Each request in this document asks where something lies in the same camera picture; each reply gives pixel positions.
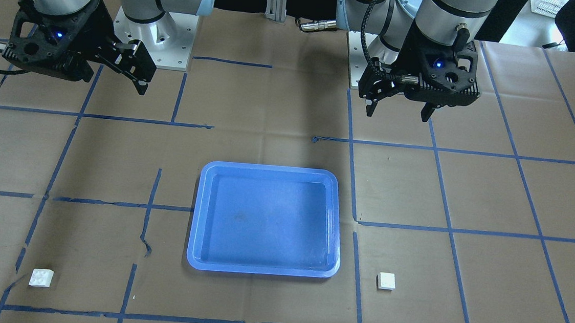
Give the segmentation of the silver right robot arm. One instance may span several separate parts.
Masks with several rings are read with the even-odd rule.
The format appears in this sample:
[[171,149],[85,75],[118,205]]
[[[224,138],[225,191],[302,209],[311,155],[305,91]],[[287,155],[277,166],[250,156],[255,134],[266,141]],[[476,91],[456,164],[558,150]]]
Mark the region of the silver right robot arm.
[[143,95],[156,69],[184,70],[190,20],[210,15],[215,0],[120,0],[113,20],[103,0],[19,0],[0,54],[14,70],[88,82],[91,62],[130,79]]

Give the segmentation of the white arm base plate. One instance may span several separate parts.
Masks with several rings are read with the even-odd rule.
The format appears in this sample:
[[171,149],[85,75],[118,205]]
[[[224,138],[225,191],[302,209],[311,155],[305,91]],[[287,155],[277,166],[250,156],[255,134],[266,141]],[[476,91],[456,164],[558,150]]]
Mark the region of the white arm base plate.
[[[358,83],[367,68],[366,60],[361,43],[361,33],[349,31],[348,37],[348,68],[350,89],[357,90]],[[385,45],[375,34],[366,34],[366,47],[370,57],[377,57],[384,64],[392,64],[399,54],[398,49]]]
[[154,23],[138,24],[119,8],[115,35],[121,40],[141,40],[158,69],[187,71],[200,16],[169,13]]

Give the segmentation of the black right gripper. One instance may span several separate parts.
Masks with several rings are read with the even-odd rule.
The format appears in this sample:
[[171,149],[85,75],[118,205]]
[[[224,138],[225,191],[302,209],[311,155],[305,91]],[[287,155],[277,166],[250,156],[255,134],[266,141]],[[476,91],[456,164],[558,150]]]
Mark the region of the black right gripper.
[[69,81],[90,81],[92,61],[132,80],[140,95],[156,73],[141,40],[121,41],[103,0],[69,15],[45,15],[35,0],[19,0],[9,41],[2,57],[21,70]]

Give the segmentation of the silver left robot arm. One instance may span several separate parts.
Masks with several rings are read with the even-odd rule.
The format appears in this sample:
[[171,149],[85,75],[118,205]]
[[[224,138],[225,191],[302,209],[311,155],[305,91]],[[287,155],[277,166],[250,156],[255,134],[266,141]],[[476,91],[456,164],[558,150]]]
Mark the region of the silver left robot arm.
[[422,121],[480,97],[475,35],[498,0],[337,0],[336,25],[356,31],[365,68],[359,97],[368,117],[381,100],[424,104]]

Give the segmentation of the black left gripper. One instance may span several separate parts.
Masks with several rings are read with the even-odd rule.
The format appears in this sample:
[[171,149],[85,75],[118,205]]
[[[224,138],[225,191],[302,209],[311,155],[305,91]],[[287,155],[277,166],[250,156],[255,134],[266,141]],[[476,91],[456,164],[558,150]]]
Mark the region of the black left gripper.
[[382,64],[372,58],[358,81],[366,116],[373,116],[379,101],[400,93],[425,103],[421,110],[425,123],[440,106],[471,105],[481,91],[476,78],[478,54],[470,35],[453,30],[451,45],[442,45],[410,27],[396,60]]

